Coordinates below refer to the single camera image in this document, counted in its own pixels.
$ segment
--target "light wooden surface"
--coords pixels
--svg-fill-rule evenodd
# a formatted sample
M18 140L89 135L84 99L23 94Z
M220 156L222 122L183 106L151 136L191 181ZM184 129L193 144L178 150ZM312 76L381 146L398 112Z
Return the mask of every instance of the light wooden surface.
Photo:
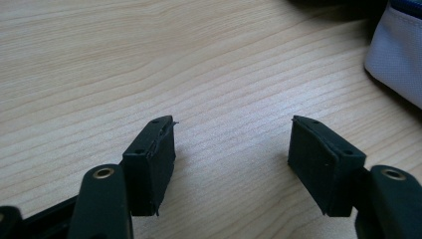
M422 180L422 114L371 80L367 21L288 0L0 1L0 204L25 217L173 115L160 217L135 238L355 238L287 166L293 115Z

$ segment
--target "black plastic part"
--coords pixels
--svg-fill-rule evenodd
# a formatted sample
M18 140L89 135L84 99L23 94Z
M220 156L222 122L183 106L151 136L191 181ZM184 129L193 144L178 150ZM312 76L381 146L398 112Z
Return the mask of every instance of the black plastic part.
M422 188L409 173L376 165L371 168L370 197L385 238L422 237Z
M174 169L175 122L172 116L150 121L123 154L131 215L158 215Z
M323 123L294 116L289 165L323 214L348 217L352 175L366 155Z
M119 165L97 166L85 174L68 238L133 238L124 176Z
M13 206L0 207L0 239L29 238L21 212Z
M68 235L77 196L24 220L29 233L37 239L61 239Z
M363 167L352 177L350 193L353 206L358 210L354 227L359 239L385 238L370 199L371 184L371 174Z

